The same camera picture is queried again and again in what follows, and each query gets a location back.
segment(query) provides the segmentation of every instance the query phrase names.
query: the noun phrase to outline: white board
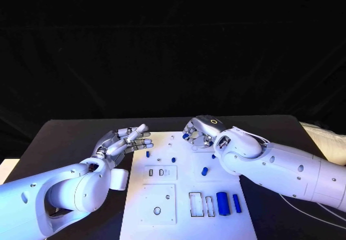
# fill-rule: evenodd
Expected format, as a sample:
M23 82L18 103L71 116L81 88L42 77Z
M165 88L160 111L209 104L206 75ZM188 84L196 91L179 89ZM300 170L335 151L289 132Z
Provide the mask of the white board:
M219 160L212 159L214 148L193 151L182 132L153 132L155 147L133 156L131 174L121 225L121 240L257 239L240 177L227 173ZM144 181L146 166L176 166L176 180ZM208 167L206 176L201 172ZM143 216L153 213L153 204L143 204L144 185L175 185L176 224L143 224ZM217 193L227 192L231 215L221 216ZM204 217L192 217L189 193L201 193ZM242 213L237 213L232 195L238 194ZM206 197L212 197L215 217L208 217Z

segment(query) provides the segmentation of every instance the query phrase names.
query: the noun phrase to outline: robotic hand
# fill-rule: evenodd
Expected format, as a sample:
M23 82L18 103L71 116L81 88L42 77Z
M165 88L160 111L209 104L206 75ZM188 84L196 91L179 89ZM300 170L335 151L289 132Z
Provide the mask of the robotic hand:
M245 175L258 185L287 197L307 200L346 212L346 168L261 136L227 129L209 115L195 117L183 129L195 146L214 145L215 156L228 173Z
M0 185L2 240L48 238L101 207L108 189L126 189L129 171L114 167L126 153L153 147L147 131L144 124L110 131L81 163Z

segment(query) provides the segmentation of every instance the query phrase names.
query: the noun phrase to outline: silver robotic hand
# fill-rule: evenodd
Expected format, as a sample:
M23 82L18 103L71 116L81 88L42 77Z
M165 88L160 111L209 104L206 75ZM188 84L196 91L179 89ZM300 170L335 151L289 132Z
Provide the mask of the silver robotic hand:
M214 145L218 134L227 130L221 120L211 115L193 117L182 131L182 138L196 147L208 148Z
M127 187L129 171L114 168L124 154L153 147L147 131L110 131L81 163L0 185L2 240L44 240L100 209L110 189Z
M212 116L195 117L183 129L183 139L202 148L212 145L225 171L247 176L255 184L287 197L346 212L346 167L270 142L235 126L214 128L219 122Z

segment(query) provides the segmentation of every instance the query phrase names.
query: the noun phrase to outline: robotic arm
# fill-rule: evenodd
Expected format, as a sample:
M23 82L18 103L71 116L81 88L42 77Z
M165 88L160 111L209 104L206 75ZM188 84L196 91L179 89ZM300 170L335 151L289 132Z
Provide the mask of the robotic arm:
M124 154L152 148L149 127L110 131L81 163L0 185L0 239L45 239L103 205L108 189L124 190ZM48 206L59 209L48 214Z
M209 115L195 117L183 139L196 147L214 145L228 173L245 175L258 185L286 195L346 212L346 168L293 147L241 130L227 129Z

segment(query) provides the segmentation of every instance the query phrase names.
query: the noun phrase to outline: hole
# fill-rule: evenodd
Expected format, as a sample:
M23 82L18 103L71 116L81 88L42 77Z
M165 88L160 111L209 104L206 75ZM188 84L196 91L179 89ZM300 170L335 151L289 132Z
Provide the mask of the hole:
M303 165L300 165L300 166L297 167L297 171L299 171L299 172L303 172L303 171L304 171L304 166L303 166Z
M28 201L29 201L29 192L28 191L25 191L22 193L22 200L23 200L23 203L28 204Z
M159 207L156 207L156 208L153 209L153 213L155 213L155 215L159 215L159 214L162 213L162 209L160 209Z

